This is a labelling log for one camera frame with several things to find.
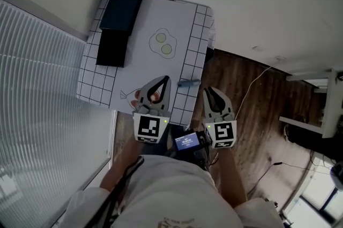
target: white shirt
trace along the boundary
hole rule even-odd
[[[233,209],[210,174],[198,166],[163,156],[143,157],[120,205],[124,210],[111,227],[283,227],[272,202],[253,199]],[[101,188],[75,193],[60,227],[84,227],[108,194]]]

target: black cable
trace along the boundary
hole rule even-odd
[[[282,164],[285,164],[285,165],[288,165],[288,166],[291,166],[291,167],[296,167],[296,168],[299,168],[299,169],[305,169],[305,170],[308,170],[308,171],[313,171],[313,172],[316,172],[316,173],[319,173],[319,174],[328,174],[328,173],[322,173],[322,172],[318,172],[318,171],[315,171],[315,170],[312,170],[312,169],[308,169],[308,168],[304,168],[304,167],[299,167],[299,166],[294,166],[294,165],[290,165],[288,163],[284,163],[284,162],[275,162],[273,163],[272,165],[270,165],[267,169],[267,171],[264,172],[264,174],[258,179],[258,181],[256,182],[255,186],[248,192],[248,195],[257,187],[258,183],[260,182],[260,180],[268,173],[268,171],[270,170],[270,168],[274,165],[282,165]]]
[[[327,168],[327,169],[329,169],[329,170],[331,171],[331,168],[330,168],[330,167],[327,167],[327,166],[325,166],[325,162],[324,162],[324,154],[323,154],[323,159],[322,159],[323,165],[317,165],[317,164],[314,164],[314,162],[313,162],[313,160],[312,160],[311,153],[310,153],[310,161],[311,161],[311,163],[312,163],[314,166],[317,166],[317,167],[324,167],[324,168]]]
[[[208,165],[210,163],[210,150],[208,147],[205,147],[205,152],[206,152],[206,159],[207,159],[207,165]]]
[[[270,170],[270,168],[274,166],[274,164],[270,165],[267,169],[267,171],[264,172],[264,174],[262,175],[262,177],[259,178],[259,180],[256,182],[255,186],[248,192],[248,195],[253,191],[255,190],[255,188],[257,187],[259,181],[267,174],[267,172]]]
[[[217,158],[214,162],[212,162],[209,166],[212,166],[212,165],[215,165],[216,163],[217,163],[217,161],[218,161],[218,159],[219,158]],[[327,169],[329,169],[329,170],[331,170],[331,168],[329,168],[329,167],[327,167],[327,166],[323,166],[323,165],[317,165],[317,164],[314,164],[314,162],[313,162],[313,160],[312,160],[312,157],[311,157],[311,154],[310,154],[310,161],[311,161],[311,163],[314,165],[314,166],[316,166],[316,167],[325,167],[325,168],[327,168]]]

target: cable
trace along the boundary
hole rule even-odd
[[[314,166],[316,166],[316,167],[324,167],[324,168],[327,168],[327,169],[329,169],[329,170],[331,171],[331,168],[330,168],[330,167],[325,166],[324,156],[325,156],[325,155],[323,154],[323,160],[322,160],[322,161],[323,161],[323,165],[314,164],[314,162],[313,162],[313,160],[312,160],[311,153],[310,153],[310,161],[311,161],[311,163],[312,163]]]
[[[265,69],[265,70],[264,70],[255,80],[253,80],[253,81],[251,82],[251,84],[249,85],[248,91],[246,92],[246,94],[245,94],[245,96],[244,96],[244,98],[243,98],[243,100],[242,100],[242,102],[241,102],[241,106],[240,106],[239,109],[238,109],[238,112],[237,112],[237,114],[236,114],[235,120],[237,119],[238,114],[239,114],[240,111],[241,111],[243,102],[244,102],[245,98],[247,97],[247,95],[248,95],[248,93],[249,93],[249,90],[250,90],[251,85],[252,85],[255,81],[257,81],[257,80],[264,74],[264,72],[266,72],[266,71],[269,70],[270,68],[272,68],[272,66],[269,66],[267,69]]]
[[[323,173],[323,172],[318,172],[316,170],[313,170],[313,169],[308,169],[308,168],[304,168],[304,167],[299,167],[299,166],[294,166],[294,165],[290,165],[288,163],[284,163],[284,162],[275,162],[273,163],[272,165],[270,165],[267,169],[267,171],[264,172],[264,174],[258,179],[258,181],[256,182],[255,186],[248,192],[248,195],[257,187],[258,183],[260,182],[260,180],[268,173],[268,171],[270,170],[270,168],[274,165],[288,165],[290,167],[295,167],[295,168],[299,168],[299,169],[305,169],[305,170],[308,170],[308,171],[313,171],[315,173],[319,173],[319,174],[327,174],[327,175],[330,175],[330,176],[335,176],[334,174],[328,174],[328,173]]]
[[[212,163],[210,164],[210,166],[216,164],[218,160],[219,160],[219,158],[217,158],[214,162],[212,162]]]
[[[270,168],[271,168],[272,166],[274,166],[274,164],[272,164],[272,165],[270,165],[270,166],[268,167],[267,171],[265,171],[264,174],[262,175],[262,177],[260,177],[260,178],[258,179],[258,181],[256,182],[255,186],[248,192],[248,195],[249,195],[253,190],[255,190],[255,188],[257,187],[257,185],[258,185],[258,183],[259,183],[259,181],[268,173],[268,171],[270,170]]]
[[[245,96],[244,96],[244,98],[243,98],[243,100],[242,100],[242,102],[241,102],[240,108],[238,109],[238,112],[237,112],[237,114],[236,114],[235,120],[237,120],[238,114],[239,114],[240,111],[241,111],[243,102],[244,102],[245,98],[247,97],[247,95],[248,95],[248,93],[249,93],[249,90],[250,90],[251,85],[252,85],[255,81],[257,81],[257,80],[264,74],[264,72],[266,72],[266,71],[269,70],[270,68],[272,68],[272,65],[269,66],[267,69],[265,69],[265,70],[264,70],[255,80],[253,80],[253,81],[251,82],[251,84],[249,85],[248,90],[247,90],[247,92],[246,92],[246,94],[245,94]],[[215,163],[218,161],[217,157],[218,157],[218,152],[216,153],[216,155],[215,155],[215,157],[214,157],[212,163],[210,164],[210,166],[213,165],[213,164],[215,164]]]
[[[204,139],[203,136],[200,137],[200,141],[201,141],[201,144],[204,146],[204,149],[205,149],[205,152],[206,152],[207,165],[209,165],[209,163],[210,163],[210,149],[206,145],[206,140]]]

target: small display screen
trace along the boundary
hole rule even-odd
[[[198,136],[197,136],[197,133],[195,132],[189,135],[177,138],[175,139],[175,142],[179,151],[199,145]]]

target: drawn circle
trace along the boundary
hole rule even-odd
[[[167,39],[166,35],[164,33],[160,33],[156,35],[156,40],[158,42],[165,42]]]
[[[161,48],[163,54],[170,54],[172,52],[172,47],[169,44],[165,44]]]

